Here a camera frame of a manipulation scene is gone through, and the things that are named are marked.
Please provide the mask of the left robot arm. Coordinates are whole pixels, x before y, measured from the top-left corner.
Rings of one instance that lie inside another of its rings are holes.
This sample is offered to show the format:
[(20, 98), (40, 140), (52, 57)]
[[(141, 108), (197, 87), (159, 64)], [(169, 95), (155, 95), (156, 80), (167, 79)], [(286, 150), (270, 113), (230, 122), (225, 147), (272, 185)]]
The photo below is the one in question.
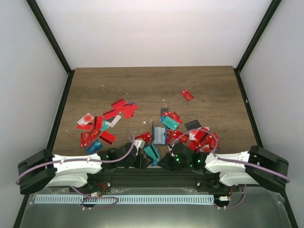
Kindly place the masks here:
[(99, 172), (111, 173), (118, 168), (145, 169), (147, 155), (131, 143), (109, 148), (86, 156), (63, 156), (44, 149), (18, 164), (16, 184), (22, 195), (36, 193), (47, 187), (72, 186), (87, 192), (97, 186)]

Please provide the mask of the navy blue card holder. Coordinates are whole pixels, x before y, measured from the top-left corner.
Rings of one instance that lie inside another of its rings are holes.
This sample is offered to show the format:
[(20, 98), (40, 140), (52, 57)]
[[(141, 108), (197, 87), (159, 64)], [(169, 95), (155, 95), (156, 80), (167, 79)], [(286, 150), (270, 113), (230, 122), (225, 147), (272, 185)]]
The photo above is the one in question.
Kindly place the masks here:
[(165, 127), (155, 126), (152, 123), (152, 144), (154, 145), (167, 145), (168, 133)]

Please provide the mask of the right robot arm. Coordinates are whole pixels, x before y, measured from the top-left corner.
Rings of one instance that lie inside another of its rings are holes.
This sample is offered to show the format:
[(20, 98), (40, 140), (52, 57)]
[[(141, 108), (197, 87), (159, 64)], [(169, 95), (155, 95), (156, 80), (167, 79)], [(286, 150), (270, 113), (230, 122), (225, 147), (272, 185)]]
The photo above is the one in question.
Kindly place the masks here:
[(214, 173), (217, 176), (211, 179), (211, 185), (216, 191), (223, 191), (227, 186), (260, 185), (280, 193), (289, 182), (288, 161), (259, 146), (233, 154), (191, 150), (182, 143), (170, 146), (169, 150), (158, 160), (158, 166), (170, 171), (189, 170), (203, 175)]

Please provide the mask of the teal card black stripe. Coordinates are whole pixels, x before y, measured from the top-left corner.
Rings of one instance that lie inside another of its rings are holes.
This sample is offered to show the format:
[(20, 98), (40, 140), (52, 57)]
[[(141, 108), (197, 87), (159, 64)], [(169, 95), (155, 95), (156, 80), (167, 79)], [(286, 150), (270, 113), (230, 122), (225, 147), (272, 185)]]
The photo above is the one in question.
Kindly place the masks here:
[(160, 152), (153, 144), (144, 148), (144, 152), (152, 162), (152, 166), (156, 166), (161, 159)]

